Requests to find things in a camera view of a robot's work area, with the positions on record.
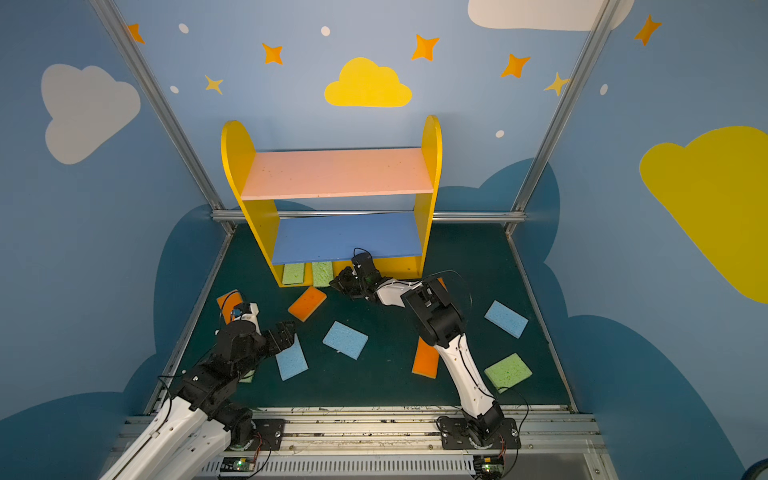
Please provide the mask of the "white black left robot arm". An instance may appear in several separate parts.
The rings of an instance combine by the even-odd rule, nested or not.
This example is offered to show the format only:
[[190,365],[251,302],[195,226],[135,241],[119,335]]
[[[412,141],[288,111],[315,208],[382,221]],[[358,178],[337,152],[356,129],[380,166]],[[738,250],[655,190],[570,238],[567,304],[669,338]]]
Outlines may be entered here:
[[169,389],[154,419],[102,475],[104,479],[192,479],[231,445],[256,437],[252,410],[230,398],[259,364],[291,348],[296,323],[279,322],[263,333],[236,320],[218,334],[211,352]]

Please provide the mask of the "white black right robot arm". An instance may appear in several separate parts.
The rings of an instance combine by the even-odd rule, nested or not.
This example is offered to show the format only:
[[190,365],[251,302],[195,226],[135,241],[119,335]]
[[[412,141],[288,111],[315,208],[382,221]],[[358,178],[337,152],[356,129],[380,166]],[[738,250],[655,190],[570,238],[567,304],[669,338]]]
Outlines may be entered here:
[[330,281],[330,286],[351,299],[412,311],[421,339],[436,349],[447,366],[470,438],[478,446],[492,443],[505,417],[470,353],[467,320],[437,277],[417,281],[385,277],[375,267],[371,254],[362,251]]

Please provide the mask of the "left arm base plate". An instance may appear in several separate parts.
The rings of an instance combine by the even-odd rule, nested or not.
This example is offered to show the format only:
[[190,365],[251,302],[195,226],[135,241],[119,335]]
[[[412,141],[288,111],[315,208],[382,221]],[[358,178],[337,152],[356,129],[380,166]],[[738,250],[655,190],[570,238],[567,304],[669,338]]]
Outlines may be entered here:
[[284,419],[250,419],[240,422],[231,431],[230,449],[251,451],[258,447],[277,451],[281,447],[286,421]]

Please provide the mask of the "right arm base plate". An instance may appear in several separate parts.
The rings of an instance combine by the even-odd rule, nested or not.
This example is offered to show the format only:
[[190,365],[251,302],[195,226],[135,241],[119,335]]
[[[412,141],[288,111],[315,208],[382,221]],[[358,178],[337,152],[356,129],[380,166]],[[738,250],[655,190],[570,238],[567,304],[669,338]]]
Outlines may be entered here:
[[466,418],[439,416],[435,424],[444,450],[519,449],[522,445],[517,423],[504,418],[490,433],[482,432]]

